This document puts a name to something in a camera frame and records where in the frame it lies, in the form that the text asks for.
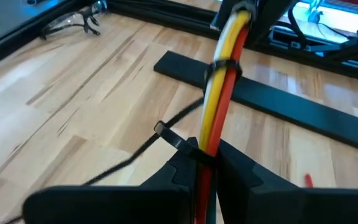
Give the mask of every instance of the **wooden surface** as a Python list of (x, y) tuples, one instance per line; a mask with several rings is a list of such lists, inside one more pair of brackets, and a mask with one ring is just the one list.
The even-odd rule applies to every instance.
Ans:
[[(153, 66), (167, 50), (209, 62), (216, 41), (117, 15), (100, 23), (99, 37), (67, 30), (0, 63), (0, 221), (37, 189), (80, 184), (129, 157), (158, 120), (202, 95)], [(241, 64), (246, 77), (358, 116), (358, 80), (245, 49)], [(200, 119), (201, 108), (173, 129), (198, 136)], [(358, 188), (357, 149), (237, 103), (222, 138), (299, 186), (310, 173), (317, 187)], [(137, 185), (174, 152), (159, 140), (99, 184)]]

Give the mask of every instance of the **black zip tie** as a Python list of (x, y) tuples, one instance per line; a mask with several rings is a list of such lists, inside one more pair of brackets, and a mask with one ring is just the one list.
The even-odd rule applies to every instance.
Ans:
[[(166, 127), (171, 128), (173, 125), (175, 125), (177, 122), (179, 122), (181, 119), (183, 119), (186, 115), (188, 115), (190, 112), (194, 111), (195, 109), (197, 109), (199, 106), (201, 106), (204, 102), (204, 98), (200, 98), (194, 102), (192, 102), (192, 104), (188, 105), (187, 107), (183, 108), (181, 111), (179, 111), (179, 113), (177, 113), (173, 118), (171, 118), (167, 124)], [(129, 164), (133, 163), (140, 155), (142, 155), (143, 152), (146, 151), (146, 149), (148, 147), (150, 147), (160, 136), (155, 133), (153, 134), (146, 142), (144, 142), (140, 148), (138, 148), (138, 150), (136, 150), (133, 155), (131, 155), (130, 158), (121, 161), (120, 163), (118, 163), (117, 165), (109, 168), (108, 170), (102, 172), (101, 174), (97, 175), (96, 177), (93, 177), (92, 179), (90, 179), (89, 181), (85, 182), (84, 184), (82, 184), (82, 186), (87, 186), (87, 185), (92, 185), (95, 184), (97, 182), (99, 182), (100, 180), (106, 178), (107, 176), (121, 170), (122, 168), (128, 166)], [(16, 216), (10, 220), (8, 220), (7, 222), (5, 222), (4, 224), (13, 224), (16, 223), (20, 220), (22, 220), (23, 217), (22, 215)]]
[(175, 147), (179, 152), (184, 153), (189, 158), (207, 166), (214, 167), (216, 165), (216, 160), (213, 156), (210, 156), (201, 149), (198, 149), (188, 141), (184, 140), (177, 133), (167, 128), (164, 122), (157, 122), (154, 126), (154, 131), (171, 146)]
[(205, 79), (204, 93), (206, 91), (206, 85), (208, 84), (208, 80), (211, 78), (211, 75), (216, 70), (219, 70), (221, 68), (234, 68), (236, 70), (236, 81), (238, 81), (242, 76), (242, 69), (239, 61), (230, 58), (213, 61), (208, 65), (208, 68), (204, 73), (204, 79)]

